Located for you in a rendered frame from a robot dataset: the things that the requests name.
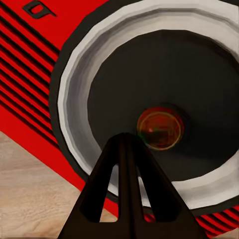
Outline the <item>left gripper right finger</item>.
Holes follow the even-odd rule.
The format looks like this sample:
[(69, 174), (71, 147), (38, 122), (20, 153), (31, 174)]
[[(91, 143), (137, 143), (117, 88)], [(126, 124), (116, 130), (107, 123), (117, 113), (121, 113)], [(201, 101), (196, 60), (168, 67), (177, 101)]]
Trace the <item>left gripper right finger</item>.
[[(125, 133), (133, 239), (209, 239), (144, 141)], [(144, 219), (136, 167), (155, 222)]]

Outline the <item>radio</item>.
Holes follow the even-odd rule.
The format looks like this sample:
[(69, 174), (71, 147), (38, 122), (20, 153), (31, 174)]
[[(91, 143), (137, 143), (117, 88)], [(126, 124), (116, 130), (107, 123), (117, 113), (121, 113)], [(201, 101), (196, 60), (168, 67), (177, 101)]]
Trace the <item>radio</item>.
[(134, 134), (208, 238), (239, 228), (239, 0), (0, 0), (0, 130), (81, 191)]

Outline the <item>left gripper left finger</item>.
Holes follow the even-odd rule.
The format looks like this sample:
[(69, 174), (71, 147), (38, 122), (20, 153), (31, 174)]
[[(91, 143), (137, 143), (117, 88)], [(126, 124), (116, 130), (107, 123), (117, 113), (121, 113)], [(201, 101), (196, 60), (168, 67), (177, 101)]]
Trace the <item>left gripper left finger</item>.
[[(118, 220), (100, 222), (112, 169), (117, 163)], [(57, 239), (133, 239), (124, 132), (108, 140)]]

